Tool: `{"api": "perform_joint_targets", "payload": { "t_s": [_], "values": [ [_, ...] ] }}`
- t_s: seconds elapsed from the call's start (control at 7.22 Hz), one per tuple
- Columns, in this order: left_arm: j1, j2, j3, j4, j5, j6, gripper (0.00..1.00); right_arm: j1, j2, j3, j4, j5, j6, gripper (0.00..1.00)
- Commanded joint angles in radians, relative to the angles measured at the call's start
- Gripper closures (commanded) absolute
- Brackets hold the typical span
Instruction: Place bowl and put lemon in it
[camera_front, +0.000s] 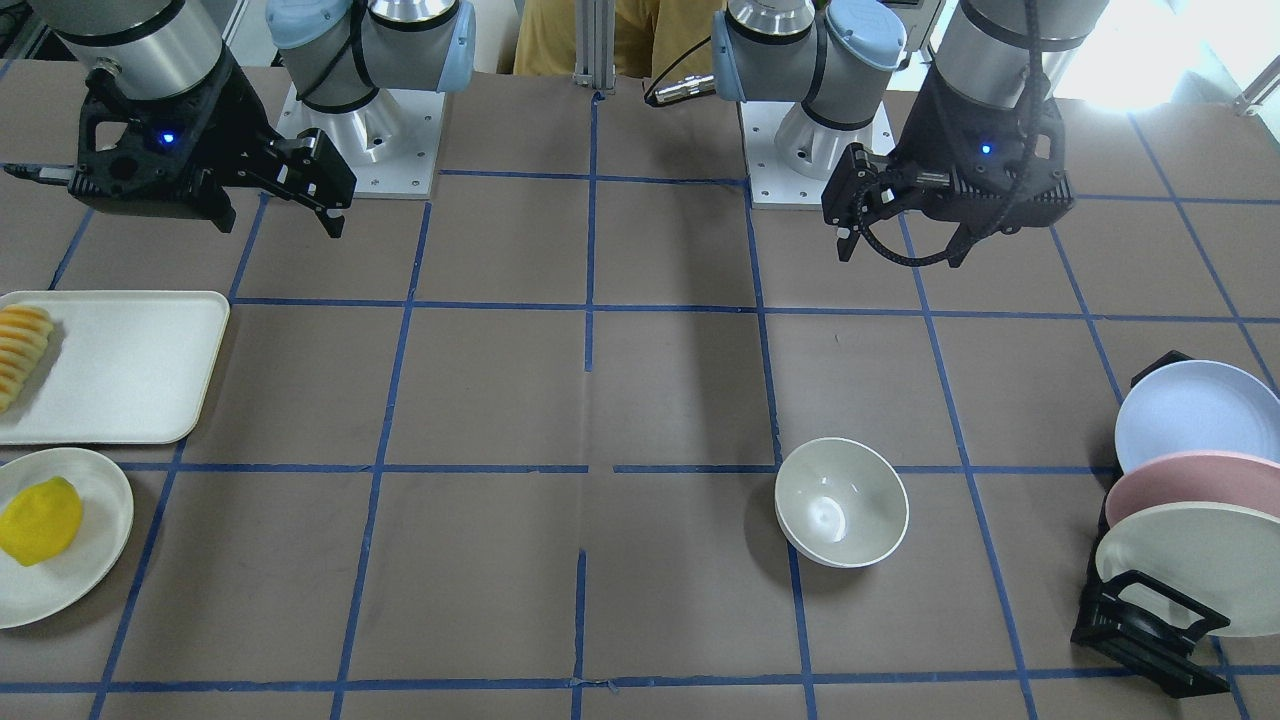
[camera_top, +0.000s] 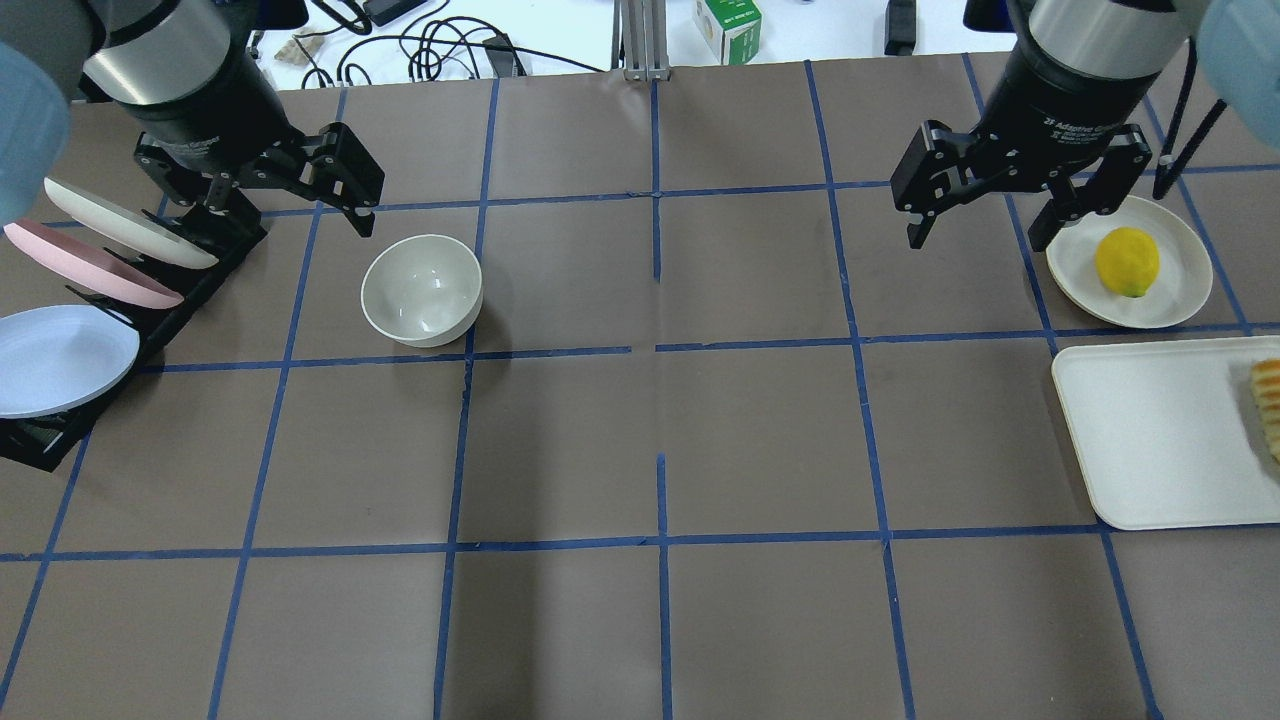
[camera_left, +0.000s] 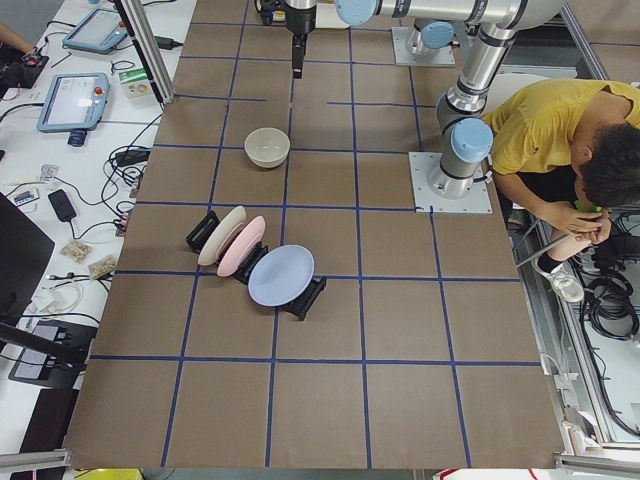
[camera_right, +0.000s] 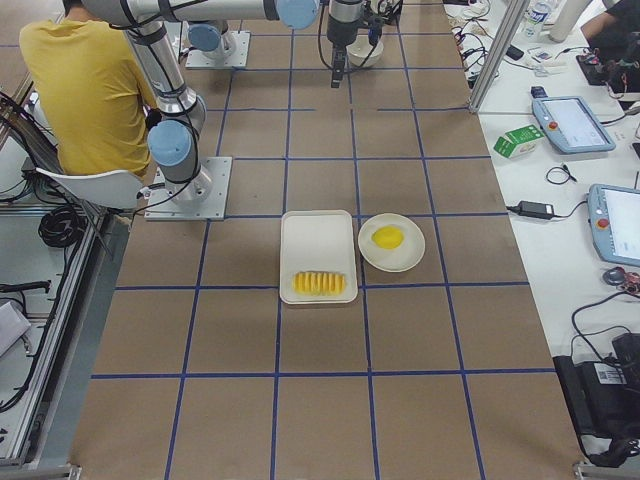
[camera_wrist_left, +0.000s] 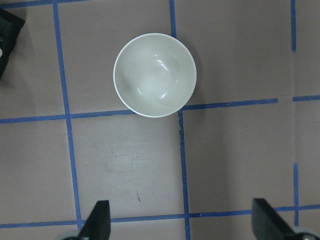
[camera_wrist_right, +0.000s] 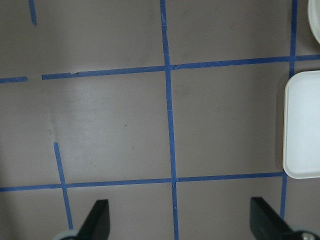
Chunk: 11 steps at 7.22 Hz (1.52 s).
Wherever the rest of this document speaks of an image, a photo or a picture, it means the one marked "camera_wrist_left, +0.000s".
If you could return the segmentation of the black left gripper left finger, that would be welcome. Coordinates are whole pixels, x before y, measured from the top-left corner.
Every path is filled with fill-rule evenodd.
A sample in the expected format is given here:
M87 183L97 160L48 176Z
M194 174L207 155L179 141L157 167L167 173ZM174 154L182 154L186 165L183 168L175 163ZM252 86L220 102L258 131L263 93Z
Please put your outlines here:
M110 203L99 200L79 232L78 240L108 240L111 235Z

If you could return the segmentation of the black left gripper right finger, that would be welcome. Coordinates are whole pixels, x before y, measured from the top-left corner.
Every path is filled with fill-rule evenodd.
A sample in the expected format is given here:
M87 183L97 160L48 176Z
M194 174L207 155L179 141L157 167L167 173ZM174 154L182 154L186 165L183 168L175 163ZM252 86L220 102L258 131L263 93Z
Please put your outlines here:
M252 199L251 229L257 240L300 239L264 198Z

